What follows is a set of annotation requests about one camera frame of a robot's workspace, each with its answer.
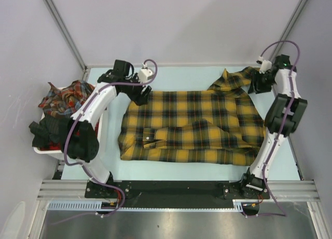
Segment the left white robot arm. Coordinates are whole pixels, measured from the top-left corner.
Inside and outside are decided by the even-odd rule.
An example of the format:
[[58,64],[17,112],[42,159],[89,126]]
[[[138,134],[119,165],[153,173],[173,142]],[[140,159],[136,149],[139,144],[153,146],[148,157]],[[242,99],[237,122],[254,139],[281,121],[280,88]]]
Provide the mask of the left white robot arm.
[[147,59],[136,72],[130,62],[116,60],[113,68],[98,78],[94,90],[81,107],[70,117],[59,121],[59,143],[65,164],[81,166],[89,179],[97,184],[97,192],[105,198],[114,193],[115,185],[108,181],[110,171],[100,159],[95,126],[120,93],[126,94],[138,106],[147,104],[151,92],[149,84],[158,73],[158,66],[151,69],[149,62],[155,64],[154,60]]

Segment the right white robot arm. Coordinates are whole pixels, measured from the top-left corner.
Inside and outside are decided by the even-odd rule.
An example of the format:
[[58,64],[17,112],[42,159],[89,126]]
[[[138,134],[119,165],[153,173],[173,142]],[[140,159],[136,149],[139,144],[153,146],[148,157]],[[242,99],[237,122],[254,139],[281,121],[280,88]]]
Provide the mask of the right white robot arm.
[[291,65],[288,55],[278,55],[273,62],[259,57],[257,62],[260,69],[252,75],[248,92],[265,93],[277,85],[278,93],[265,117],[266,135],[259,153],[240,181],[239,193],[246,199],[255,199],[268,189],[274,157],[286,138],[296,131],[308,104],[298,93],[296,66]]

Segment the yellow plaid shirt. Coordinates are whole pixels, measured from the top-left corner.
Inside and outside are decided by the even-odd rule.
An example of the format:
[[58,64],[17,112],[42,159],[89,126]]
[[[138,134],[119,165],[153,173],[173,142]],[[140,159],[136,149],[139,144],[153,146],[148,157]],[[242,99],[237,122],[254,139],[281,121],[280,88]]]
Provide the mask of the yellow plaid shirt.
[[265,138],[264,120],[244,90],[257,69],[222,75],[203,91],[153,91],[130,103],[118,137],[122,160],[249,166]]

